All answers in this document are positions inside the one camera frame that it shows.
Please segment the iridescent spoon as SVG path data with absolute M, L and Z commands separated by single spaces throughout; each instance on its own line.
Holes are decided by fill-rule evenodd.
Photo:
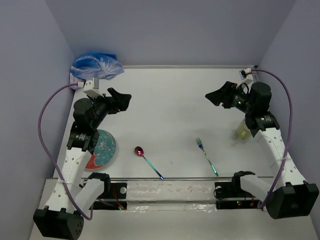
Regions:
M 153 166 L 153 164 L 145 157 L 145 152 L 142 147 L 136 146 L 134 149 L 134 152 L 139 156 L 144 158 L 144 160 L 148 163 L 148 165 L 156 172 L 156 174 L 159 176 L 161 180 L 164 180 L 165 178 L 159 173 L 159 171 Z

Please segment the pale yellow cup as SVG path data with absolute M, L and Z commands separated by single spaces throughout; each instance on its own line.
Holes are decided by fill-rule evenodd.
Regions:
M 248 139 L 250 138 L 251 132 L 246 125 L 245 119 L 243 119 L 236 129 L 236 135 L 239 139 Z

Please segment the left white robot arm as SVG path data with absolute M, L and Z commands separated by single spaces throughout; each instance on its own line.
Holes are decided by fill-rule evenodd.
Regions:
M 111 180 L 106 173 L 93 172 L 80 186 L 87 163 L 100 134 L 98 127 L 107 115 L 124 112 L 132 96 L 107 89 L 110 96 L 97 90 L 85 90 L 86 97 L 73 104 L 73 119 L 62 167 L 55 165 L 59 179 L 42 209 L 36 209 L 33 221 L 43 237 L 77 240 L 85 220 L 92 220 L 98 197 L 110 194 Z

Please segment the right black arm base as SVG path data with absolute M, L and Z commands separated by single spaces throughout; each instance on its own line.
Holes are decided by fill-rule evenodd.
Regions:
M 259 200 L 243 190 L 235 191 L 231 182 L 216 182 L 214 187 L 213 196 L 217 210 L 257 209 Z

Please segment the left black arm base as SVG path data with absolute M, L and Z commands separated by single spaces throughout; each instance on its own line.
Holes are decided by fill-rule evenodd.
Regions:
M 111 182 L 109 192 L 104 191 L 93 204 L 94 210 L 126 210 L 127 182 Z

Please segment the red and teal plate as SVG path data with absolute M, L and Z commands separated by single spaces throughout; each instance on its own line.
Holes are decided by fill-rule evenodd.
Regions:
M 107 166 L 114 158 L 117 150 L 117 143 L 114 136 L 106 131 L 99 129 L 99 139 L 94 152 L 85 166 L 85 170 L 99 170 Z

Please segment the blue princess placemat cloth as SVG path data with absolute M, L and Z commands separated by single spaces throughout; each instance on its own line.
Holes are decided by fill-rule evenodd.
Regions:
M 69 83 L 85 82 L 91 78 L 110 80 L 124 72 L 116 54 L 91 51 L 74 60 L 70 67 Z

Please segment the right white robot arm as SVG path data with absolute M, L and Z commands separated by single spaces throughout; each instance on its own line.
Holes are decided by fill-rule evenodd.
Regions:
M 265 207 L 273 219 L 308 216 L 319 196 L 316 184 L 308 183 L 286 152 L 280 126 L 269 111 L 272 92 L 269 85 L 255 82 L 245 93 L 236 83 L 227 81 L 205 97 L 215 106 L 236 108 L 245 114 L 245 124 L 259 144 L 274 176 L 269 184 L 251 171 L 234 173 L 230 190 L 235 196 L 249 193 Z

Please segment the iridescent fork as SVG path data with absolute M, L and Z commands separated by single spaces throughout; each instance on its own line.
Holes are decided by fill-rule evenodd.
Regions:
M 209 162 L 210 167 L 212 168 L 215 176 L 218 177 L 219 176 L 218 171 L 216 170 L 216 168 L 212 164 L 209 156 L 207 155 L 207 153 L 206 153 L 206 151 L 204 149 L 204 145 L 203 145 L 203 143 L 202 143 L 202 141 L 201 141 L 201 139 L 199 137 L 196 138 L 196 143 L 197 143 L 198 147 L 202 150 L 203 154 L 205 155 L 205 157 L 206 157 L 207 161 Z

